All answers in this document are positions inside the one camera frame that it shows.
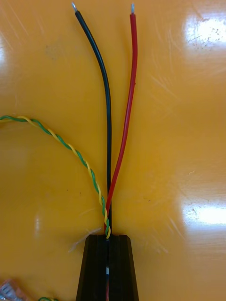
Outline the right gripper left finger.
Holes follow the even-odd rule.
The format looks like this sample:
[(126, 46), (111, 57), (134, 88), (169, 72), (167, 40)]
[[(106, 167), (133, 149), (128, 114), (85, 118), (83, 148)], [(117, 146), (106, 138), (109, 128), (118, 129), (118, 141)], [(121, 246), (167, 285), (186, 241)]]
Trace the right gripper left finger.
[(77, 301), (107, 300), (107, 242), (105, 235), (89, 235), (85, 240)]

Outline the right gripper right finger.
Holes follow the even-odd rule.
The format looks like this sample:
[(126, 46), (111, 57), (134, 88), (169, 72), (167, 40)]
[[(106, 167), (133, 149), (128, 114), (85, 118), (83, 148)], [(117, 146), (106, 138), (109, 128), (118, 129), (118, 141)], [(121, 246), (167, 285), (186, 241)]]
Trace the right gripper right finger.
[(139, 300), (131, 240), (127, 235), (110, 237), (109, 300)]

